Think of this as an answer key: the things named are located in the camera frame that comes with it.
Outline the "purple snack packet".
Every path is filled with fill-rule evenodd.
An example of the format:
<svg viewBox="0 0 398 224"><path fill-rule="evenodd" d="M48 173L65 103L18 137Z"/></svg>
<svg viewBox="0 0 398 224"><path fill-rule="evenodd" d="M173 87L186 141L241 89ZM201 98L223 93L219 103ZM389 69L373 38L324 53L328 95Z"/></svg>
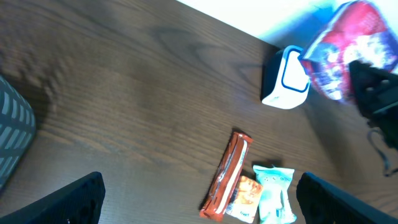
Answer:
<svg viewBox="0 0 398 224"><path fill-rule="evenodd" d="M299 57L313 87L335 101L350 101L349 63L359 60L397 73L397 37L369 1L344 3Z"/></svg>

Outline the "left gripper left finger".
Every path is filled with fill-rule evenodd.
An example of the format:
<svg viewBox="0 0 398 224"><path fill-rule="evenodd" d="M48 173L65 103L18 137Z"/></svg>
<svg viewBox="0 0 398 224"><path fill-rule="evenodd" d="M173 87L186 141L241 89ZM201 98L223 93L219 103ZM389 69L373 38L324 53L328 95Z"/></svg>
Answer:
<svg viewBox="0 0 398 224"><path fill-rule="evenodd" d="M97 224L105 193L102 174L92 172L24 208L1 217L1 223Z"/></svg>

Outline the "orange chocolate wafer bar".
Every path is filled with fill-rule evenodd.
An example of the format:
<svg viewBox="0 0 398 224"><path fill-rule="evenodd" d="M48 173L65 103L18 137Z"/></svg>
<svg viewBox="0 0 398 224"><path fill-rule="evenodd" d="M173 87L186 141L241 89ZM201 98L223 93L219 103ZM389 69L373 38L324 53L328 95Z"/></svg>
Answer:
<svg viewBox="0 0 398 224"><path fill-rule="evenodd" d="M217 222L223 220L251 143L252 138L247 134L237 131L232 133L200 210L202 218Z"/></svg>

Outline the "teal snack packet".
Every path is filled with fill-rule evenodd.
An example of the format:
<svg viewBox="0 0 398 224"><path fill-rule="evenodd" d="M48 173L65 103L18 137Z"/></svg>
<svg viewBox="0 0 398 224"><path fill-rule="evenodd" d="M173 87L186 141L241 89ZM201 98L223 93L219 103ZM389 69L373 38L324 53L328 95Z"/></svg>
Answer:
<svg viewBox="0 0 398 224"><path fill-rule="evenodd" d="M256 180L263 186L259 202L261 224L293 223L297 217L292 212L288 189L295 170L288 168L267 168L253 165Z"/></svg>

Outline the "small orange snack box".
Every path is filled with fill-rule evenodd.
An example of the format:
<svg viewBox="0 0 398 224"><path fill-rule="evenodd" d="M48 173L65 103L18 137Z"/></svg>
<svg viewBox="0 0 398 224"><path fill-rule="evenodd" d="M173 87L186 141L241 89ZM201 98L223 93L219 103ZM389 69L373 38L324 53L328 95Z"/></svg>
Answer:
<svg viewBox="0 0 398 224"><path fill-rule="evenodd" d="M241 176L226 208L226 214L243 222L252 223L264 188L255 180Z"/></svg>

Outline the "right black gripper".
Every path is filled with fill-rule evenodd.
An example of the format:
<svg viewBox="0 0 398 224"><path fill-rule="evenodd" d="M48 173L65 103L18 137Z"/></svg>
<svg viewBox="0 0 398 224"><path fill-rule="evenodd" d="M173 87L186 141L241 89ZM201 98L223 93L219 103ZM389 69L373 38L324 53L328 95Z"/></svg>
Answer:
<svg viewBox="0 0 398 224"><path fill-rule="evenodd" d="M359 112L397 148L397 75L357 60L349 64L349 74Z"/></svg>

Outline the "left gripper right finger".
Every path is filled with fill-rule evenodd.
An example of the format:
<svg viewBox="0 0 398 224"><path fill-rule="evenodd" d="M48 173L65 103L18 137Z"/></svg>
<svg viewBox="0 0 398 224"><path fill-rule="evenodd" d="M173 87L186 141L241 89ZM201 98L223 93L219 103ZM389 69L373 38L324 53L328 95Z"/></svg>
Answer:
<svg viewBox="0 0 398 224"><path fill-rule="evenodd" d="M396 218L309 172L302 174L296 197L305 221L310 224L397 224Z"/></svg>

